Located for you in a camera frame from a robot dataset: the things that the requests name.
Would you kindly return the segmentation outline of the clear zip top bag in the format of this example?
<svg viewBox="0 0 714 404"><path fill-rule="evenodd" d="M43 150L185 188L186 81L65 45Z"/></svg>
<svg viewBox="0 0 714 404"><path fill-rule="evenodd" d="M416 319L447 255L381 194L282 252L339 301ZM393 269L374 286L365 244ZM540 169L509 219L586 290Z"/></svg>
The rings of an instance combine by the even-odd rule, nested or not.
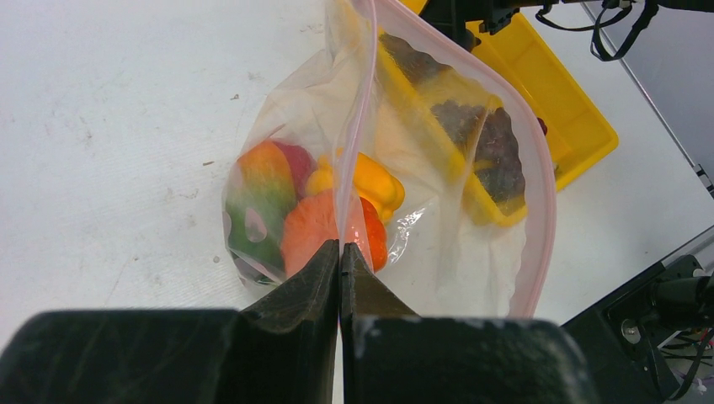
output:
<svg viewBox="0 0 714 404"><path fill-rule="evenodd" d="M555 231L555 179L546 139L519 92L472 53L445 37L399 1L327 1L324 47L265 99L238 158L263 141L305 148L333 167L338 238L344 244L350 211L361 210L353 185L358 154L380 163L405 189L386 228L386 266L371 272L416 312L427 316L531 316L540 297ZM379 73L381 31L404 38L499 98L513 115L522 156L526 216L513 226L472 222L462 207L465 167L445 178L409 135L387 99ZM270 287L267 276L227 246L243 280Z"/></svg>

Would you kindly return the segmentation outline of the purple toy eggplant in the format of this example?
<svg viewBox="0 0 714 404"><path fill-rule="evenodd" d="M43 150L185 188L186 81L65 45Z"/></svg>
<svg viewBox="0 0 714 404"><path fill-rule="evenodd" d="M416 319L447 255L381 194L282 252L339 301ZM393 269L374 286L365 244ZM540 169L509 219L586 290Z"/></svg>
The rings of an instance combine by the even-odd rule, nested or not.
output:
<svg viewBox="0 0 714 404"><path fill-rule="evenodd" d="M430 54L415 50L402 38L382 34L380 42L412 84L420 84L451 69L450 66L437 62Z"/></svg>

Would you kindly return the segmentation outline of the yellow toy bell pepper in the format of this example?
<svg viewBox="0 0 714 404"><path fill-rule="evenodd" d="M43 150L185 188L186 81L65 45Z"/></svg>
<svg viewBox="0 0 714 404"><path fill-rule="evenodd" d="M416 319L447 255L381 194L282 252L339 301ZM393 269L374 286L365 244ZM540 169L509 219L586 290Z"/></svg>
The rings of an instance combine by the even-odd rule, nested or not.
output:
<svg viewBox="0 0 714 404"><path fill-rule="evenodd" d="M361 198L376 209L379 219L387 224L405 199L402 183L380 163L359 153L353 174L353 185ZM306 181L306 194L313 196L333 186L333 167L327 155L317 159L317 169Z"/></svg>

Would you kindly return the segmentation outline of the green red toy mango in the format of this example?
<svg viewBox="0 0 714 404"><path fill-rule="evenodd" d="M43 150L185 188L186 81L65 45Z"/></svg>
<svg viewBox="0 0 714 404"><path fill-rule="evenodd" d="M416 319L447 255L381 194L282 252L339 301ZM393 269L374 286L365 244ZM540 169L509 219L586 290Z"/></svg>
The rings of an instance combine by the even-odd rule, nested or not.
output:
<svg viewBox="0 0 714 404"><path fill-rule="evenodd" d="M246 151L226 185L229 250L267 276L284 273L280 243L285 217L295 206L290 164L277 144L263 141Z"/></svg>

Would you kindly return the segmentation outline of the dark red toy grapes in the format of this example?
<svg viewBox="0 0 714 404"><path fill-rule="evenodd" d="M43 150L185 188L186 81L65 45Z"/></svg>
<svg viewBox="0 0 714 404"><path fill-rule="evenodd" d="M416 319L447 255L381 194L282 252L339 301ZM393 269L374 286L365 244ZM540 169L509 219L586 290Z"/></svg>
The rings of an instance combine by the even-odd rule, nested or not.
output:
<svg viewBox="0 0 714 404"><path fill-rule="evenodd" d="M432 106L431 112L457 149L467 153L470 144L476 144L470 159L473 171L494 202L503 203L524 193L519 142L504 108L488 112L481 105L448 99Z"/></svg>

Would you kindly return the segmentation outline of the red toy tomato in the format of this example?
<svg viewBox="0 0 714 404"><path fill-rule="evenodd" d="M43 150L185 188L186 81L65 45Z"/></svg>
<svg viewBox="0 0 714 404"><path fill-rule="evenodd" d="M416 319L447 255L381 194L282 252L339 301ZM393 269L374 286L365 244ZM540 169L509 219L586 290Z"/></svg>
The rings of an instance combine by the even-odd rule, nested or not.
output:
<svg viewBox="0 0 714 404"><path fill-rule="evenodd" d="M316 161L309 151L302 146L291 145L281 141L275 141L274 143L282 151L290 166L292 183L297 198L304 198L306 195L306 183L316 169Z"/></svg>

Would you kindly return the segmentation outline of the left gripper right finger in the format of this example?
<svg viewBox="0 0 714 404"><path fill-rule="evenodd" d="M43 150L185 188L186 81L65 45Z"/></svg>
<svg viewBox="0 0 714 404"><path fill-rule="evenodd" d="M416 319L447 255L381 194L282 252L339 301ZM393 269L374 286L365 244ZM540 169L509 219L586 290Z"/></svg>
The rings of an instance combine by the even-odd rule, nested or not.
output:
<svg viewBox="0 0 714 404"><path fill-rule="evenodd" d="M347 403L414 403L419 317L369 269L355 243L340 262L340 327Z"/></svg>

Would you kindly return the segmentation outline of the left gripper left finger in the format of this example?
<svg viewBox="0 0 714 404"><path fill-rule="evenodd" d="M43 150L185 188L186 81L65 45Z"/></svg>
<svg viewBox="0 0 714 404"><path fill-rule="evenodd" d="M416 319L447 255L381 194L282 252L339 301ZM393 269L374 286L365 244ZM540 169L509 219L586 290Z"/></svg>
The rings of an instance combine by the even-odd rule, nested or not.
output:
<svg viewBox="0 0 714 404"><path fill-rule="evenodd" d="M338 320L339 244L241 313L239 401L329 403Z"/></svg>

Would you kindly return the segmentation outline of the yellow plastic tray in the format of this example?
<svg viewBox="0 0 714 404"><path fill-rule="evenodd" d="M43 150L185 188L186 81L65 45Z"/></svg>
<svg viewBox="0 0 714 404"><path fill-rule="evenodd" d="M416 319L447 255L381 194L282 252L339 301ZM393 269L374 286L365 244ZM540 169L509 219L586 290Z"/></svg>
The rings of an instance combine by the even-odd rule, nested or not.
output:
<svg viewBox="0 0 714 404"><path fill-rule="evenodd" d="M534 112L551 154L557 189L569 185L617 147L618 136L609 122L522 15L514 15L495 35L475 38L472 54L510 83ZM472 168L462 193L463 210L472 222L478 226L519 223L527 213L525 192L503 203L494 202L473 171L470 159L476 144L471 143L467 153L457 149L431 112L432 106L448 99L481 105L488 112L505 109L502 101L453 68L412 84L381 42L378 63L387 99L441 174L455 180L465 167ZM505 111L513 128L513 115Z"/></svg>

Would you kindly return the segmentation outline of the orange toy pumpkin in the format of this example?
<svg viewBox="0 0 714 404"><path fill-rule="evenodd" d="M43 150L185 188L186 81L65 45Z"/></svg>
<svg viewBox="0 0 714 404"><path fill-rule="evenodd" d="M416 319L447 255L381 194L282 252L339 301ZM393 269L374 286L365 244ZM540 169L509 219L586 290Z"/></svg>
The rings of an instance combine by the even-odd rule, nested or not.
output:
<svg viewBox="0 0 714 404"><path fill-rule="evenodd" d="M361 210L349 213L346 242L358 245L370 268L378 272L386 266L386 228L376 208L361 197ZM302 270L326 240L338 238L333 191L328 189L299 201L285 218L280 251L288 279Z"/></svg>

